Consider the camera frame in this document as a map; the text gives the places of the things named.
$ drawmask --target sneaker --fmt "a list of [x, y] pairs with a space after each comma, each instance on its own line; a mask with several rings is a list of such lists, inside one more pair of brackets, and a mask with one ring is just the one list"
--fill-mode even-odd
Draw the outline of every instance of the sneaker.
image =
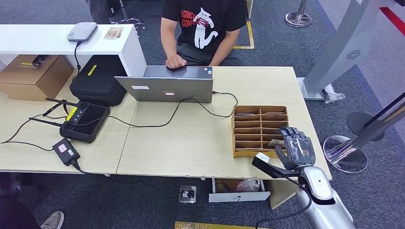
[[63, 220], [63, 212], [56, 211], [47, 220], [45, 220], [45, 222], [41, 226], [41, 229], [61, 229]]

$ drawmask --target small card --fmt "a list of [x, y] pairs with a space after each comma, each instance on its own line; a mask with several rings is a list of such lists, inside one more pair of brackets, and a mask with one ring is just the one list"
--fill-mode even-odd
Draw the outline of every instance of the small card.
[[122, 29], [124, 27], [112, 27], [108, 30], [104, 39], [115, 39], [121, 37]]

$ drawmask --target cat graphic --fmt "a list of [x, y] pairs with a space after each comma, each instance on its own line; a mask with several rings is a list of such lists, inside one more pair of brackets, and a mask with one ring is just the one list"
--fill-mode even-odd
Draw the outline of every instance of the cat graphic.
[[205, 38], [205, 27], [210, 26], [211, 29], [214, 28], [214, 22], [210, 17], [211, 14], [204, 11], [204, 9], [201, 7], [201, 12], [193, 19], [193, 21], [197, 24], [195, 29], [194, 45], [199, 49], [203, 49], [211, 42], [213, 37], [215, 38], [218, 36], [217, 31], [212, 31], [208, 38]]

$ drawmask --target black t-shirt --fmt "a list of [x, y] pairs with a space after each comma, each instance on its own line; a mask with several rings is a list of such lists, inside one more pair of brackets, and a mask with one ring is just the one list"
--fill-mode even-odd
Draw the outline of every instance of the black t-shirt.
[[163, 0], [162, 17], [178, 21], [179, 43], [215, 53], [226, 31], [246, 24], [244, 0]]

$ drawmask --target gray pants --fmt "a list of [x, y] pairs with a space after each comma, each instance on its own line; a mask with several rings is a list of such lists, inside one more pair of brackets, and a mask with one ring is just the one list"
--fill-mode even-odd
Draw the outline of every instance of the gray pants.
[[[187, 61], [189, 66], [207, 66], [211, 63], [213, 55], [208, 54], [189, 44], [178, 44], [177, 54]], [[219, 66], [247, 66], [236, 50], [231, 50]]]
[[111, 24], [108, 19], [108, 2], [107, 0], [86, 0], [90, 8], [90, 14], [97, 24]]

